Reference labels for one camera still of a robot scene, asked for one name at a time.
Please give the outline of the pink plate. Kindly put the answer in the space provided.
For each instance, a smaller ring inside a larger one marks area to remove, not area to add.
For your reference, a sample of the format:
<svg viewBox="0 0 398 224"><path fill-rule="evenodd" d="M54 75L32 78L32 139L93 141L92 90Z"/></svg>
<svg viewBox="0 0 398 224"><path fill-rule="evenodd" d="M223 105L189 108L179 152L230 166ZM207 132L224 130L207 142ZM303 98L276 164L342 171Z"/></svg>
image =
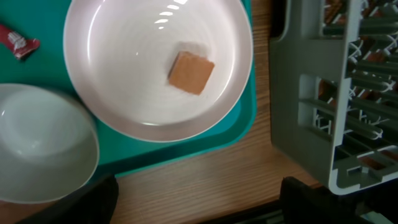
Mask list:
<svg viewBox="0 0 398 224"><path fill-rule="evenodd" d="M169 84L179 52L215 67L199 95ZM220 122L249 80L253 39L242 2L73 0L63 31L74 89L103 123L132 138L172 142Z"/></svg>

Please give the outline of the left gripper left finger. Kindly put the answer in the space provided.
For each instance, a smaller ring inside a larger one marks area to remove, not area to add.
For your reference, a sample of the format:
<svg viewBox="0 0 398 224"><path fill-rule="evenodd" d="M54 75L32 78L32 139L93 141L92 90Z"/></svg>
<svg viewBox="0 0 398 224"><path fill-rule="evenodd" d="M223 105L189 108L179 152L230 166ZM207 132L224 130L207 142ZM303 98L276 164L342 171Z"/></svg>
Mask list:
<svg viewBox="0 0 398 224"><path fill-rule="evenodd" d="M108 224L119 197L119 185L106 175L17 224Z"/></svg>

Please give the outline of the orange food cube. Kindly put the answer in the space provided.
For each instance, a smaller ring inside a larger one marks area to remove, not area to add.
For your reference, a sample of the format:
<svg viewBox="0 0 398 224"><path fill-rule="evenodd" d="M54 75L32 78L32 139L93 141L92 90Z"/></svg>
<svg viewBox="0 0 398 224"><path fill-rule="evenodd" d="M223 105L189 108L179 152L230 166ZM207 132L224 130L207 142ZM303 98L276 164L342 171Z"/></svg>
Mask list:
<svg viewBox="0 0 398 224"><path fill-rule="evenodd" d="M200 95L215 64L205 57L180 51L169 74L169 84L187 93Z"/></svg>

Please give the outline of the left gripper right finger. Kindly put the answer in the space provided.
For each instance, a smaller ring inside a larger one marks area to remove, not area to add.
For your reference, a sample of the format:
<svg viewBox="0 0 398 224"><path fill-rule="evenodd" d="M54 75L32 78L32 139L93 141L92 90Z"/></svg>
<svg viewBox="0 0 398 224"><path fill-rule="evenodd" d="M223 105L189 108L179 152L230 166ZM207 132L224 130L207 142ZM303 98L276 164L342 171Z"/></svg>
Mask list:
<svg viewBox="0 0 398 224"><path fill-rule="evenodd" d="M280 205L286 223L368 223L355 213L357 202L397 223L397 181L393 180L353 196L327 195L294 177L283 179Z"/></svg>

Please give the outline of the grey bowl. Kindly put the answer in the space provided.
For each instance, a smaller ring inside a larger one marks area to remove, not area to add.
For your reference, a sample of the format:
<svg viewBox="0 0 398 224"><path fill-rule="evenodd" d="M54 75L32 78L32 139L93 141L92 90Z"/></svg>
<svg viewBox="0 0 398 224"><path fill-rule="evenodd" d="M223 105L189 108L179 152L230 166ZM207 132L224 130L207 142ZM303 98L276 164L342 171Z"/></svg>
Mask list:
<svg viewBox="0 0 398 224"><path fill-rule="evenodd" d="M1 84L1 200L46 203L84 186L100 159L96 125L70 96Z"/></svg>

